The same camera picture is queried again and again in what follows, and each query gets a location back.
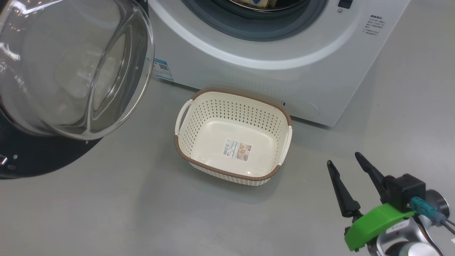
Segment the printed basket label sticker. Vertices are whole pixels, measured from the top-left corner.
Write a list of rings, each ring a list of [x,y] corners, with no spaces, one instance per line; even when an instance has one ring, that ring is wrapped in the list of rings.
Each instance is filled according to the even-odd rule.
[[[232,139],[226,139],[222,155],[233,159],[248,161],[252,146]]]

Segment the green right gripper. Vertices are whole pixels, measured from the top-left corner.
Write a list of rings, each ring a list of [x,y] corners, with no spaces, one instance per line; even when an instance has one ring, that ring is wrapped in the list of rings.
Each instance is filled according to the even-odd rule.
[[[360,152],[355,152],[355,158],[361,169],[369,175],[380,195],[380,200],[386,200],[386,189],[382,185],[385,177]],[[331,160],[328,160],[327,168],[341,215],[345,218],[359,218],[351,225],[344,238],[350,251],[363,248],[390,227],[416,214],[413,210],[401,212],[391,204],[385,203],[373,208],[361,217],[360,204],[351,197],[340,178],[340,173]]]

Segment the grey washing machine door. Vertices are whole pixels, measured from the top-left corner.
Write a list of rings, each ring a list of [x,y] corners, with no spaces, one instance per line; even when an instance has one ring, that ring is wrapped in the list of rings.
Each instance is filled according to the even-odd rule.
[[[0,0],[0,180],[59,170],[119,128],[154,53],[147,0]]]

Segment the grey rubber door gasket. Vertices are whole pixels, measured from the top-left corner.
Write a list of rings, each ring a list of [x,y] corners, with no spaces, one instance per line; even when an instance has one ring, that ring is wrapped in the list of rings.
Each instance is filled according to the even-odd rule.
[[[251,42],[273,42],[307,29],[322,14],[328,0],[309,0],[306,6],[277,12],[244,9],[227,0],[182,0],[212,28]]]

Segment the cream perforated laundry basket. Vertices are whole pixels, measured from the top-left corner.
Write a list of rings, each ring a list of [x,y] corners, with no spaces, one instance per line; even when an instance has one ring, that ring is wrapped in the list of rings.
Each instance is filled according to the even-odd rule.
[[[260,186],[280,170],[292,135],[291,118],[283,107],[240,92],[209,88],[182,106],[174,144],[178,154],[203,173]],[[248,161],[223,156],[226,139],[250,144]]]

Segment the white front-load washing machine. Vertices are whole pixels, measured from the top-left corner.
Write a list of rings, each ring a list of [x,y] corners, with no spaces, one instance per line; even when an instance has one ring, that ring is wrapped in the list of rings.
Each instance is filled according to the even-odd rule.
[[[155,58],[173,82],[273,100],[297,118],[334,126],[411,0],[328,0],[304,31],[273,42],[224,34],[182,0],[147,0]]]

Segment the blue energy label sticker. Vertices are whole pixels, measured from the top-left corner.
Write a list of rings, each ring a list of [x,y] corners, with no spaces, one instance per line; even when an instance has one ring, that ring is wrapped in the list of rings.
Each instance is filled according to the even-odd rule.
[[[168,81],[174,81],[174,79],[172,77],[172,73],[169,70],[168,64],[164,60],[159,60],[159,59],[154,58],[153,74],[157,78],[168,80]]]

